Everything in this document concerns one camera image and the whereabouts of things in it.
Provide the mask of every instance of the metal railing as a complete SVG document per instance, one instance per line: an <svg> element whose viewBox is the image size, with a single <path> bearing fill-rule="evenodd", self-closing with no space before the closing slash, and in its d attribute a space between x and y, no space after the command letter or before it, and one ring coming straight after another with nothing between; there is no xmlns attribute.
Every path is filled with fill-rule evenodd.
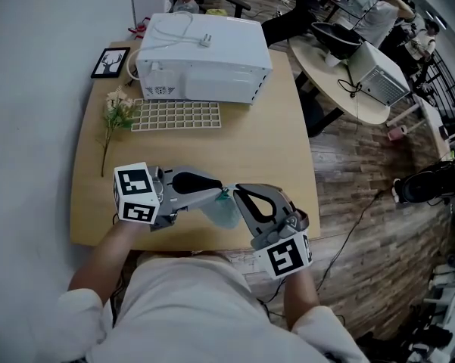
<svg viewBox="0 0 455 363"><path fill-rule="evenodd" d="M432 55L425 83L432 89L427 95L438 108L444 125L455 132L455 82L437 51Z"/></svg>

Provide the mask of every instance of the power plug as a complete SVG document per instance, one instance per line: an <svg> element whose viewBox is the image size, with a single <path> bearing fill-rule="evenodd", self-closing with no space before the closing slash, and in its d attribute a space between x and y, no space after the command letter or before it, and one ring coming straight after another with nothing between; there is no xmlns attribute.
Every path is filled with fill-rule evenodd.
<svg viewBox="0 0 455 363"><path fill-rule="evenodd" d="M204 47L210 47L210 41L212 40L212 35L209 35L206 33L204 35L204 38L200 40L200 45L203 45Z"/></svg>

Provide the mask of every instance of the round table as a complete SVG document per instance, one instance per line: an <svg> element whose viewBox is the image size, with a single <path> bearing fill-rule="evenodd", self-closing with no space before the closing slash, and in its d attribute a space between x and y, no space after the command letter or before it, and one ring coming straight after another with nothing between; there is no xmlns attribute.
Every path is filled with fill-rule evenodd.
<svg viewBox="0 0 455 363"><path fill-rule="evenodd" d="M296 36L289 39L289 46L301 66L303 72L296 79L298 91L309 79L315 86L302 97L302 107L319 106L314 104L314 98L322 92L337 107L315 124L307 126L308 136L314 137L321 133L327 125L331 124L344 113L349 113L363 123L378 125L384 123L390 113L390 107L378 102L364 92L358 92L354 98L346 92L338 82L343 79L351 82L348 68L340 63L335 67L329 67L325 63L326 48L312 35ZM344 87L353 90L347 84Z"/></svg>

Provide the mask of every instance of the person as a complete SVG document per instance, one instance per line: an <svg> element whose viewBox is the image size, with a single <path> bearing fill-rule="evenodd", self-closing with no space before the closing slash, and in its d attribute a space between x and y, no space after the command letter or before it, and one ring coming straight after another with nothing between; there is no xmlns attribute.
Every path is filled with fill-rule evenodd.
<svg viewBox="0 0 455 363"><path fill-rule="evenodd" d="M425 21L422 16L417 13L414 3L410 2L409 6L414 13L414 17L411 19L399 18L395 21L394 28L392 28L379 47L379 50L384 54L394 50L402 43L407 42L408 39L413 38L421 29L425 28Z"/></svg>
<svg viewBox="0 0 455 363"><path fill-rule="evenodd" d="M379 48L398 17L414 17L408 2L409 0L370 0L365 16L354 26L354 31Z"/></svg>
<svg viewBox="0 0 455 363"><path fill-rule="evenodd" d="M212 254L140 257L108 327L103 307L142 228L119 221L104 236L49 316L38 360L369 363L320 305L308 268L285 279L289 332L270 323L243 276Z"/></svg>
<svg viewBox="0 0 455 363"><path fill-rule="evenodd" d="M436 35L439 34L439 25L433 20L428 20L425 29L403 45L389 51L387 56L391 58L400 69L409 75L419 70L419 63L428 62L436 49Z"/></svg>

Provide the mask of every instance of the wooden table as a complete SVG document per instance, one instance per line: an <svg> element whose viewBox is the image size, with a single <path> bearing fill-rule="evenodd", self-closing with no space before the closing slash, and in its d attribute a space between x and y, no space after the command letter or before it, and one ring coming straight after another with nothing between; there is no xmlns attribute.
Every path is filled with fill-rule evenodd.
<svg viewBox="0 0 455 363"><path fill-rule="evenodd" d="M337 107L315 125L310 126L308 135L314 137L321 133L327 125L331 124L344 113L349 113L363 123L378 125L384 123L390 113L390 107L378 102L364 92L358 92L351 98L338 83L339 79L351 82L348 68L345 64L329 67L325 63L326 49L312 35L296 36L289 39L289 46L301 66L303 73L296 79L298 89L309 79L315 86L311 90L308 100L313 100L322 92Z"/></svg>
<svg viewBox="0 0 455 363"><path fill-rule="evenodd" d="M115 42L131 47L139 42ZM116 212L113 169L145 161L153 166L191 165L223 184L268 183L281 187L309 217L309 236L319 236L319 211L310 143L295 81L285 53L270 51L273 74L253 106L221 104L221 129L151 132L115 131L100 176L104 120L108 92L128 81L123 68L117 79L96 79L84 115L74 163L70 202L70 239L96 245L111 227ZM141 98L137 82L124 91ZM226 230L212 224L200 210L180 212L173 227L145 235L138 250L234 250L249 248L251 233L244 220Z"/></svg>

